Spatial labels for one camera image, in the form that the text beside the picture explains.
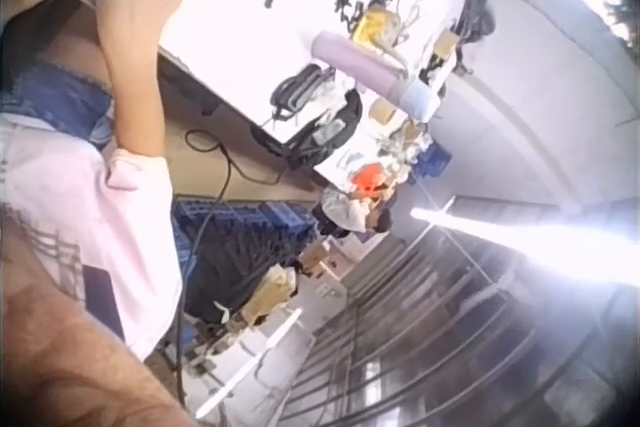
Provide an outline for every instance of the tan floor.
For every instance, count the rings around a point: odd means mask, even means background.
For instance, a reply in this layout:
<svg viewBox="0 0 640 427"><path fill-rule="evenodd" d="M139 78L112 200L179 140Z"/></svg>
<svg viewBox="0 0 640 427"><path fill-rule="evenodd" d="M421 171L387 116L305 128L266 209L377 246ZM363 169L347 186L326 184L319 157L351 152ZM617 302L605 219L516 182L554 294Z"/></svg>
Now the tan floor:
<svg viewBox="0 0 640 427"><path fill-rule="evenodd" d="M226 160L220 152L196 152L185 143L184 135L189 129L203 129L217 136L245 174L252 178L271 182L284 169L284 162L253 140L247 121L231 108L221 105L211 116L203 117L197 107L189 106L171 87L163 86L163 98L167 114L167 160L176 194L217 196L226 178ZM204 137L195 140L201 148L212 145ZM312 203L318 195L318 188L301 173L286 174L278 185L264 186L234 172L225 198Z"/></svg>

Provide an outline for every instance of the worker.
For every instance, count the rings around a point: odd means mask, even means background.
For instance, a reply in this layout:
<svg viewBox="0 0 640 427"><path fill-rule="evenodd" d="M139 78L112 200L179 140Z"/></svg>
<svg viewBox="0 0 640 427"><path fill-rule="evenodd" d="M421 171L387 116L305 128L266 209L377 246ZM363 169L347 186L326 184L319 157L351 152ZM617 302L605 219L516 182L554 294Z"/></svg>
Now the worker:
<svg viewBox="0 0 640 427"><path fill-rule="evenodd" d="M131 352L46 275L2 225L3 425L196 427Z"/></svg>
<svg viewBox="0 0 640 427"><path fill-rule="evenodd" d="M157 79L180 2L97 0L100 46L72 35L72 19L2 93L4 212L61 291L140 359L171 326L182 289Z"/></svg>
<svg viewBox="0 0 640 427"><path fill-rule="evenodd" d="M322 193L320 204L311 212L321 235L344 236L349 232L388 232L393 224L391 212L376 202L386 200L389 190L345 193L330 185Z"/></svg>

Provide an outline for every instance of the wire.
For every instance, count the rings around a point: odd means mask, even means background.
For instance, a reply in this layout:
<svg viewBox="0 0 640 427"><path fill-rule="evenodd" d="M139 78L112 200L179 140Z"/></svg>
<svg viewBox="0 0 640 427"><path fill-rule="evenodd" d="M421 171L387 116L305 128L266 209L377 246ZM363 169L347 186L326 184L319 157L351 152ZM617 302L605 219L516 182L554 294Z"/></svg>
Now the wire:
<svg viewBox="0 0 640 427"><path fill-rule="evenodd" d="M192 137L194 135L199 135L199 136L208 138L213 143L213 145L211 145L210 147L198 147L192 141ZM187 144L189 148L191 148L195 152L199 152L202 154L208 154L208 153L219 150L226 160L225 180L224 180L224 183L222 184L222 188L220 189L220 192L215 197L214 205L220 202L224 198L224 195L227 192L227 189L229 188L229 184L231 183L231 178L233 176L234 170L240 175L240 177L242 177L243 179L249 182L252 182L254 184L259 184L259 185L267 185L267 186L278 185L282 180L282 178L284 177L284 175L289 172L288 169L283 169L276 176L274 180L256 179L247 175L242 170L240 165L233 159L233 157L231 157L231 155L229 154L229 151L227 150L225 145L222 143L222 141L218 137L216 137L214 134L206 130L202 130L202 129L188 130L184 134L184 142L185 144ZM189 267L191 266L191 263L193 262L193 258L196 254L196 251L200 246L200 243L202 242L202 239L204 237L204 232L207 226L209 225L209 222L213 218L214 213L215 213L215 208L211 208L209 213L206 215L206 217L202 221L202 224L200 225L200 228L196 233L195 239L193 241L193 245L191 246L191 250L189 251L189 256L187 257L187 262L185 264L186 267L183 269L183 279L182 279L183 286L182 286L182 292L180 293L180 299L178 301L178 309L176 312L176 321L175 321L175 325L176 325L176 339L175 339L175 342L176 342L176 390L178 393L178 400L180 401L180 404L182 405L182 407L186 407L186 395L184 391L184 384L182 381L182 369L183 369L182 331L184 328L183 313L186 305L186 297L187 297L186 291L187 291L187 282L188 282L188 278L185 276L185 274L188 271Z"/></svg>
<svg viewBox="0 0 640 427"><path fill-rule="evenodd" d="M396 3L396 12L399 13L400 12L400 1L401 0L397 0ZM594 61L594 63L600 67L600 69L606 74L606 76L609 78L609 80L613 83L613 85L616 86L616 88L622 93L622 95L624 95L624 97L627 99L627 102L629 102L629 104L631 105L631 107L636 111L637 115L635 118L630 119L630 120L626 120L623 122L620 122L618 124L616 124L616 127L620 127L622 125L628 124L630 122L633 122L635 120L640 119L640 109L638 109L638 106L636 105L636 103L631 99L631 97L624 91L624 89L622 87L620 87L620 85L618 84L618 82L616 81L616 79L613 77L613 75L611 74L611 72L609 70L607 70L594 56L593 54L588 51L585 47L583 47L580 42L573 37L571 34L569 34L566 30L564 30L562 27L560 27L557 22L555 20L553 20L553 18L547 14L544 10L542 10L542 8L538 7L537 5L535 5L531 0L519 0L522 3L528 5L529 7L531 7L533 10L535 10L538 14L540 14L542 17L544 17L544 19L549 22L550 25L552 25L558 32L560 32L560 34L562 34L563 37L565 37L569 42L571 42L573 45L575 45L576 47L578 47L578 49L587 55L587 57L589 57L591 60Z"/></svg>
<svg viewBox="0 0 640 427"><path fill-rule="evenodd" d="M210 140L213 143L213 145L206 148L198 147L191 140L191 137L194 135L199 135L204 138L208 138L208 140ZM240 175L240 177L254 184L267 185L267 186L278 185L282 180L282 178L289 172L289 169L285 168L281 170L280 173L273 180L256 179L254 177L251 177L244 170L242 170L240 165L233 159L233 157L231 157L231 155L229 154L229 151L227 150L225 145L220 141L220 139L216 137L214 134L212 134L211 132L208 132L206 130L202 130L202 129L188 130L184 134L184 142L185 144L187 144L189 148L191 148L192 150L195 150L196 152L200 152L202 154L208 154L211 152L215 152L216 150L219 150L227 160L229 168L233 167L233 169Z"/></svg>

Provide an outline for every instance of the blue object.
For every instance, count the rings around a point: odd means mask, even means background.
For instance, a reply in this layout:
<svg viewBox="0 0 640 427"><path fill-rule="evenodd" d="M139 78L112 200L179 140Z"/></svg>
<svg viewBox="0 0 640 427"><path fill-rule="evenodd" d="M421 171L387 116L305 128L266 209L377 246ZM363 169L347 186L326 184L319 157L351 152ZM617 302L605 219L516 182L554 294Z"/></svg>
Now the blue object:
<svg viewBox="0 0 640 427"><path fill-rule="evenodd" d="M411 170L409 184L415 184L416 178L439 177L451 162L451 154L439 143L432 142L424 152L418 155L416 163Z"/></svg>

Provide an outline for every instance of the white cloth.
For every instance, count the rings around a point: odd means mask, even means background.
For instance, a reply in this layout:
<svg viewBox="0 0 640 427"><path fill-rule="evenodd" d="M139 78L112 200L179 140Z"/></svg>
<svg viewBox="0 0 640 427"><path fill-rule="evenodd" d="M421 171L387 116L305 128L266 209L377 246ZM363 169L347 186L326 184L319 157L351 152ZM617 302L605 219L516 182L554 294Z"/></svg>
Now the white cloth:
<svg viewBox="0 0 640 427"><path fill-rule="evenodd" d="M182 289L167 162L120 149L105 159L37 124L0 115L0 203L60 290L144 359Z"/></svg>
<svg viewBox="0 0 640 427"><path fill-rule="evenodd" d="M352 200L347 194L330 186L322 193L322 211L338 227L351 232L366 232L369 207L361 200Z"/></svg>

